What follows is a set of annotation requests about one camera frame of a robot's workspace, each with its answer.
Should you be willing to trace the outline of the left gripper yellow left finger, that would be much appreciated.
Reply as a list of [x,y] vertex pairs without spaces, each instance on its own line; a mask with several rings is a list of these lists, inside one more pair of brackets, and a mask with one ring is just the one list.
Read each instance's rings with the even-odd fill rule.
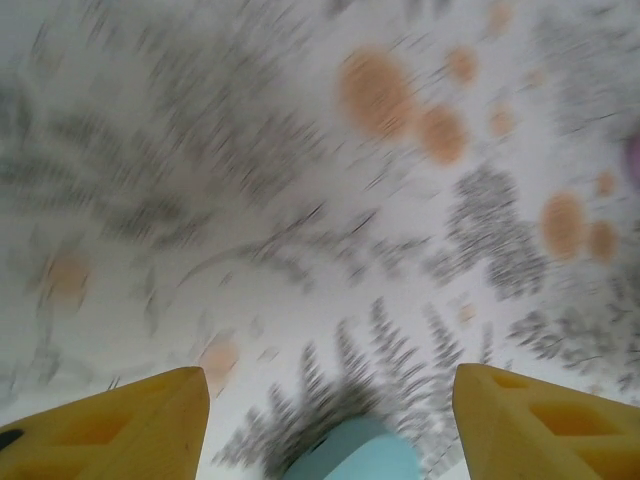
[[182,367],[0,427],[0,480],[195,480],[209,415]]

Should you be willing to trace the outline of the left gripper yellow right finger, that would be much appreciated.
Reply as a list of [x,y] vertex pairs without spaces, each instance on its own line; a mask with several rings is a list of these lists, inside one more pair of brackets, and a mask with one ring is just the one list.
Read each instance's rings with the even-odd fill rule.
[[471,480],[640,480],[640,407],[481,364],[452,407]]

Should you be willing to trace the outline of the blue earbud charging case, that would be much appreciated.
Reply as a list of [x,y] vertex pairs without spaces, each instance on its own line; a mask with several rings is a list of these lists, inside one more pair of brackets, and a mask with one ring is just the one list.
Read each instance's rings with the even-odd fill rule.
[[280,480],[422,480],[411,444],[381,421],[359,416],[329,430]]

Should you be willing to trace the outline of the pink earbud charging case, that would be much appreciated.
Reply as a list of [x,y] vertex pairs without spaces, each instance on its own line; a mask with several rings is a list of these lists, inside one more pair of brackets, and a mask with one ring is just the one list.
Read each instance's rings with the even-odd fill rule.
[[625,140],[622,161],[626,178],[640,190],[640,132]]

